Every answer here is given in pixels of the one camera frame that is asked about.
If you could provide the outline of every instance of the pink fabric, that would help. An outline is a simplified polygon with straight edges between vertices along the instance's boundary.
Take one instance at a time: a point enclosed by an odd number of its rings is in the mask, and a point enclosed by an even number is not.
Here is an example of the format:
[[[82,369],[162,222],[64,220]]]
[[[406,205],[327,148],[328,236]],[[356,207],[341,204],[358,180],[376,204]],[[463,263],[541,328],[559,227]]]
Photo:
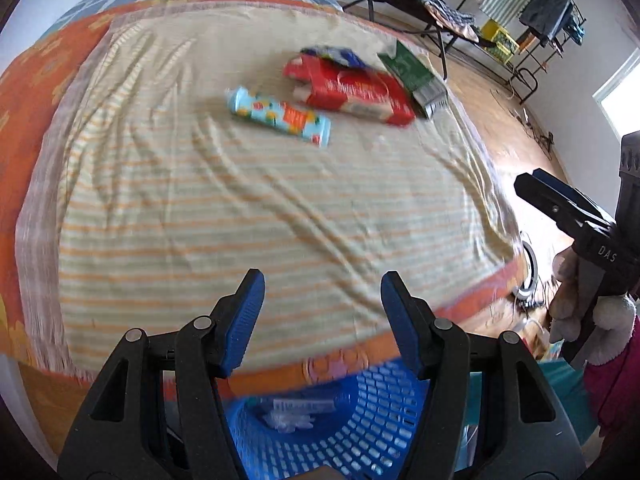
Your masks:
[[[615,359],[587,365],[584,387],[603,434],[620,429],[633,405],[640,403],[640,319],[636,317],[629,343]]]

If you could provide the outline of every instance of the blue gripper pad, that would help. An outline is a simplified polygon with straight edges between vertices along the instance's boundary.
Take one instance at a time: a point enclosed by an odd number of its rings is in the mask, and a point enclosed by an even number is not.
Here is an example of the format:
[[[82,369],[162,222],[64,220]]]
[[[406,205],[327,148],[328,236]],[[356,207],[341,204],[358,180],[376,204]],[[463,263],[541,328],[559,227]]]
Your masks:
[[[216,320],[216,336],[224,337],[220,369],[226,376],[242,362],[264,301],[264,287],[263,273],[249,269],[236,293],[228,297],[228,302],[220,302],[212,312]]]
[[[423,378],[425,363],[420,357],[420,344],[431,341],[429,325],[433,313],[426,307],[423,312],[404,286],[400,275],[390,270],[382,276],[380,297],[386,317],[396,338],[402,362],[419,379]]]

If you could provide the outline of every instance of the drying rack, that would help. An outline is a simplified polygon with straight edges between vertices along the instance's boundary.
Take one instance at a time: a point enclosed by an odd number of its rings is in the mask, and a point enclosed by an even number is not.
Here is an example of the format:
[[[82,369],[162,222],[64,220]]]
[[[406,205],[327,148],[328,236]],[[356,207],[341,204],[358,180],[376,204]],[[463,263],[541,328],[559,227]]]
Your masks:
[[[458,10],[460,10],[460,8],[466,3],[466,1],[467,0],[462,0],[460,2],[460,4],[457,7]],[[571,0],[571,2],[574,5],[573,12],[574,12],[574,15],[576,16],[578,25],[580,27],[583,27],[584,23],[587,21],[587,19],[580,12],[580,7],[576,3],[576,1],[575,0]],[[562,39],[561,40],[560,40],[560,38],[558,38],[558,36],[560,34],[562,34]],[[556,35],[556,38],[558,38],[558,40],[559,40],[559,45],[560,45],[559,49],[553,48],[553,46],[551,45],[551,43],[552,43],[551,41],[549,41],[546,45],[542,45],[540,43],[540,40],[536,39],[535,42],[534,42],[534,46],[530,50],[529,49],[525,49],[524,52],[527,53],[526,56],[524,56],[521,60],[519,60],[519,62],[516,65],[514,65],[511,61],[508,61],[507,63],[502,64],[502,66],[505,69],[507,69],[511,74],[507,78],[501,76],[494,69],[492,69],[491,67],[485,65],[485,63],[479,61],[478,59],[476,59],[476,58],[472,58],[472,59],[473,59],[474,62],[479,63],[484,69],[488,70],[489,72],[491,72],[492,74],[497,76],[498,79],[505,86],[511,86],[513,88],[513,80],[514,79],[517,79],[518,81],[523,83],[523,85],[526,86],[529,89],[529,92],[524,97],[520,98],[520,104],[522,105],[533,94],[535,94],[535,92],[538,90],[538,88],[540,86],[540,82],[538,81],[537,74],[539,74],[540,72],[548,73],[548,64],[555,56],[559,56],[561,59],[563,58],[564,46],[568,43],[568,41],[571,40],[571,37],[564,30],[561,30],[558,33],[558,35]],[[445,51],[448,51],[453,46],[453,43],[454,43],[454,40],[449,41],[449,43],[445,47]],[[549,47],[549,48],[551,48],[553,50],[553,52],[551,54],[548,54],[545,58],[543,58],[543,60],[541,60],[538,57],[536,57],[536,55],[535,55],[536,51],[538,51],[539,49],[545,50],[547,47]],[[484,49],[480,48],[477,45],[476,45],[476,48],[478,50],[480,50],[482,53],[484,53],[486,56],[488,56],[489,58],[494,60],[495,62],[500,63],[498,60],[496,60],[493,56],[491,56],[491,54],[489,54]],[[466,54],[465,52],[463,52],[463,51],[461,51],[461,50],[459,50],[457,48],[455,50],[457,51],[457,53],[462,54],[462,56],[470,57],[470,56],[468,56],[468,54]],[[530,58],[537,65],[535,67],[535,69],[533,69],[533,70],[531,70],[528,67],[524,66],[524,64]]]

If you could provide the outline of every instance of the clothes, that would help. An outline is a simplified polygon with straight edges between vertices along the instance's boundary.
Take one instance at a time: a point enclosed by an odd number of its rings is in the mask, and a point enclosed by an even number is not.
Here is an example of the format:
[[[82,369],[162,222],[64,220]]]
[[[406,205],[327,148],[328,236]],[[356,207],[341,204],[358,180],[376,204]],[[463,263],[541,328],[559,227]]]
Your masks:
[[[531,0],[520,15],[520,23],[545,46],[569,23],[574,10],[572,0]]]
[[[568,23],[563,27],[563,30],[572,40],[574,40],[576,44],[582,44],[582,40],[584,39],[584,28],[579,25],[578,19],[575,15],[571,15]]]
[[[424,9],[433,17],[441,28],[448,28],[457,35],[478,43],[478,35],[473,26],[476,17],[468,12],[452,9],[443,0],[419,0]]]
[[[602,433],[622,428],[640,400],[640,320],[636,317],[629,343],[615,359],[600,366],[587,365],[584,387]]]

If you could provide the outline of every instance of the blue laundry basket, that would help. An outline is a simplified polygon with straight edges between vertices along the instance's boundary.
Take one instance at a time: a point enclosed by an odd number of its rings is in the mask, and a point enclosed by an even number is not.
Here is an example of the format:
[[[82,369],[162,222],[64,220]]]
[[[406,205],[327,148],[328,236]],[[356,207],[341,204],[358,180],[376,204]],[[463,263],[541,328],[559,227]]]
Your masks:
[[[279,433],[255,413],[255,398],[233,402],[225,414],[251,480],[280,480],[321,465],[348,478],[392,480],[410,448],[427,388],[396,360],[308,388],[340,392],[335,411],[315,415],[313,428]]]

